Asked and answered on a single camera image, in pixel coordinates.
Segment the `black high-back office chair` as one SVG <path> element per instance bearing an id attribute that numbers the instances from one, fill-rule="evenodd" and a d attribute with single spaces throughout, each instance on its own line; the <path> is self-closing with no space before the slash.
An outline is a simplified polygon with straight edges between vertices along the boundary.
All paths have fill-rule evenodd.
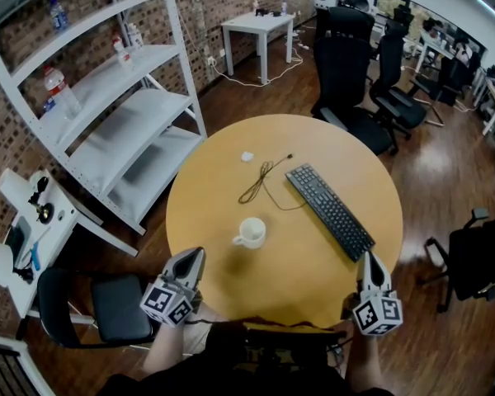
<path id="1" fill-rule="evenodd" d="M 393 140 L 371 111 L 361 107 L 371 56 L 370 43 L 335 35 L 317 40 L 313 56 L 320 95 L 311 113 L 359 139 L 374 154 L 393 147 Z"/>

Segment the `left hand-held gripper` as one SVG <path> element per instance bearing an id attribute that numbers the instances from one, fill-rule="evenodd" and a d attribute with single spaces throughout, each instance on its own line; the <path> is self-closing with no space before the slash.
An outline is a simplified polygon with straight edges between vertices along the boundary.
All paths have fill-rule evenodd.
<path id="1" fill-rule="evenodd" d="M 176 327 L 195 309 L 195 299 L 205 269 L 205 249 L 194 247 L 171 257 L 163 276 L 149 284 L 140 308 L 154 321 Z M 185 281 L 185 286 L 178 281 Z"/>

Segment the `dark framed window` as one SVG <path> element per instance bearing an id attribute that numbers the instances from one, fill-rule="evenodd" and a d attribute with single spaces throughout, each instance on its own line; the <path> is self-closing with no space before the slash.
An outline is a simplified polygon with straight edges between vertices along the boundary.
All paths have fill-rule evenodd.
<path id="1" fill-rule="evenodd" d="M 464 37 L 468 40 L 469 46 L 475 54 L 484 56 L 487 52 L 487 47 L 467 31 L 464 31 L 452 21 L 413 0 L 374 0 L 374 6 L 378 9 L 378 13 L 381 16 L 391 19 L 394 19 L 396 9 L 412 15 L 413 19 L 408 27 L 408 38 L 412 42 L 418 42 L 422 45 L 421 31 L 424 30 L 425 26 L 430 24 L 430 21 L 433 21 L 439 43 L 445 40 L 453 50 L 458 39 Z"/>

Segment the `grey tablet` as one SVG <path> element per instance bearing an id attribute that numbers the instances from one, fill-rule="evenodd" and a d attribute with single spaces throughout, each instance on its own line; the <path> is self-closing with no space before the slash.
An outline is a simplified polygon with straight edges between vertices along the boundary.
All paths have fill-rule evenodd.
<path id="1" fill-rule="evenodd" d="M 21 255 L 30 235 L 31 227 L 24 216 L 20 216 L 7 231 L 5 244 L 12 250 L 13 262 Z"/>

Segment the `white mug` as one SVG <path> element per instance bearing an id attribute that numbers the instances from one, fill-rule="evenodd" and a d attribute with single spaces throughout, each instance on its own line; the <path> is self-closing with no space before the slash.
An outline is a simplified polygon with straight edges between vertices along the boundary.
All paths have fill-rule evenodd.
<path id="1" fill-rule="evenodd" d="M 250 240 L 246 237 L 246 227 L 248 224 L 259 224 L 264 228 L 264 234 L 257 240 Z M 239 226 L 238 235 L 233 238 L 232 243 L 236 246 L 242 246 L 248 249 L 258 249 L 260 248 L 266 240 L 266 225 L 259 218 L 247 218 Z"/>

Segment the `black mesh office chair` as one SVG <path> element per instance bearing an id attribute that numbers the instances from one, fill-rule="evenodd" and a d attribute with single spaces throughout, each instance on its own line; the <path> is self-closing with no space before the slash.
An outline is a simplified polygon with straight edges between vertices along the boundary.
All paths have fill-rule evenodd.
<path id="1" fill-rule="evenodd" d="M 424 243 L 427 250 L 436 248 L 443 261 L 443 271 L 433 277 L 418 277 L 420 286 L 446 278 L 445 301 L 436 306 L 444 313 L 450 306 L 451 297 L 458 300 L 495 299 L 495 219 L 489 218 L 484 208 L 471 210 L 471 218 L 463 228 L 449 235 L 449 248 L 444 249 L 440 242 L 430 237 Z"/>

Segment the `black padded visitor chair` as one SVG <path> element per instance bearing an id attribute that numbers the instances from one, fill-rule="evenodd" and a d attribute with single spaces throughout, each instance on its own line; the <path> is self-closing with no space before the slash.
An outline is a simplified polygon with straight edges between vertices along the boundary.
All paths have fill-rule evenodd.
<path id="1" fill-rule="evenodd" d="M 75 331 L 68 297 L 78 279 L 89 280 L 93 319 L 101 339 L 83 344 Z M 54 342 L 68 349 L 101 349 L 150 343 L 158 324 L 139 307 L 144 280 L 133 273 L 111 274 L 51 267 L 37 281 L 40 321 Z"/>

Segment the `black office chair backrest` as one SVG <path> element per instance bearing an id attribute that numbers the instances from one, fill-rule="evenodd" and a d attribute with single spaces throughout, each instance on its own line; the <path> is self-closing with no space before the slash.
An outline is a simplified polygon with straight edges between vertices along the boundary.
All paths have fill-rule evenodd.
<path id="1" fill-rule="evenodd" d="M 366 42 L 370 41 L 375 19 L 366 12 L 350 7 L 330 7 L 317 10 L 317 25 L 314 40 L 326 36 L 344 35 Z"/>

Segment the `person's right forearm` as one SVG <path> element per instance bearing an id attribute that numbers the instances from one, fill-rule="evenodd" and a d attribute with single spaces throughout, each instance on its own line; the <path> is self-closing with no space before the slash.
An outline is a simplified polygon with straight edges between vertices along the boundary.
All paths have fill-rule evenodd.
<path id="1" fill-rule="evenodd" d="M 346 367 L 346 381 L 355 393 L 384 387 L 376 337 L 354 333 Z"/>

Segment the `clear white cap bottle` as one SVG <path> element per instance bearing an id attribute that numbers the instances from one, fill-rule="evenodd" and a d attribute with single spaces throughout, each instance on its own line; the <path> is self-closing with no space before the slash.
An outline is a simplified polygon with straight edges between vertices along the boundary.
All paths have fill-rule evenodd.
<path id="1" fill-rule="evenodd" d="M 138 27 L 134 23 L 128 23 L 127 28 L 131 46 L 135 49 L 142 48 L 144 46 L 144 42 Z"/>

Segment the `small white square table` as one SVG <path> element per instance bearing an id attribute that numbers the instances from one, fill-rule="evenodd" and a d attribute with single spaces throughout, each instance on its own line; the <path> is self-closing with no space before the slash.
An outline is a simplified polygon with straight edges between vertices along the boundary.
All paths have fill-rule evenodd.
<path id="1" fill-rule="evenodd" d="M 237 16 L 232 20 L 221 24 L 224 35 L 224 50 L 228 75 L 233 76 L 233 52 L 231 48 L 230 33 L 242 32 L 255 35 L 257 38 L 257 50 L 260 58 L 261 86 L 266 86 L 270 80 L 267 76 L 267 38 L 268 34 L 281 27 L 287 28 L 286 63 L 292 62 L 293 52 L 293 26 L 295 15 L 285 14 L 281 16 L 257 15 L 255 12 Z"/>

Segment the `large red label bottle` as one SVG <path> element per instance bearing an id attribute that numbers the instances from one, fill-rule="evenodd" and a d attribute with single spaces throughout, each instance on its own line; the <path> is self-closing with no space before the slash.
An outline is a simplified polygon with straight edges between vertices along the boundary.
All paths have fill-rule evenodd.
<path id="1" fill-rule="evenodd" d="M 64 113 L 64 117 L 73 120 L 81 111 L 82 107 L 64 74 L 49 65 L 44 66 L 44 85 L 46 91 L 53 98 L 55 105 Z"/>

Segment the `black keyboard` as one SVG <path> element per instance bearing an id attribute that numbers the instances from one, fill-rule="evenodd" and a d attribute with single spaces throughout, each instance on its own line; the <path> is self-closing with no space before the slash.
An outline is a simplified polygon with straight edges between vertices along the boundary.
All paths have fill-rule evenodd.
<path id="1" fill-rule="evenodd" d="M 303 164 L 285 177 L 353 262 L 373 248 L 375 240 L 311 165 Z"/>

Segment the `white side desk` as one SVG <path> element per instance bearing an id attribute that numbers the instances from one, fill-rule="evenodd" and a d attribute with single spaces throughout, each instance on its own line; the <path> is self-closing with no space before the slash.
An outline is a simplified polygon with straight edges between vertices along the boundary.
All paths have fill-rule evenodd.
<path id="1" fill-rule="evenodd" d="M 17 211 L 12 221 L 14 225 L 20 216 L 24 216 L 31 227 L 31 235 L 27 240 L 21 255 L 13 262 L 13 274 L 8 289 L 12 302 L 20 318 L 27 316 L 38 317 L 39 313 L 33 306 L 37 293 L 37 281 L 44 270 L 51 267 L 73 230 L 80 226 L 118 250 L 131 257 L 136 257 L 138 250 L 118 239 L 102 227 L 102 220 L 94 215 L 84 205 L 68 194 L 58 182 L 47 172 L 36 172 L 31 177 L 39 179 L 42 176 L 49 178 L 49 184 L 39 199 L 41 204 L 50 202 L 54 206 L 52 220 L 42 224 L 37 220 L 35 208 L 30 205 L 27 211 Z M 38 242 L 38 256 L 40 270 L 36 271 L 31 264 L 30 250 Z"/>

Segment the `person's left forearm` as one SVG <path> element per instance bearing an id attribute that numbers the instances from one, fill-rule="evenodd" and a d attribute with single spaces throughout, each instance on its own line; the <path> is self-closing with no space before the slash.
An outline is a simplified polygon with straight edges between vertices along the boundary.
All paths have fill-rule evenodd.
<path id="1" fill-rule="evenodd" d="M 151 375 L 172 368 L 183 360 L 183 326 L 163 324 L 154 338 L 142 370 Z"/>

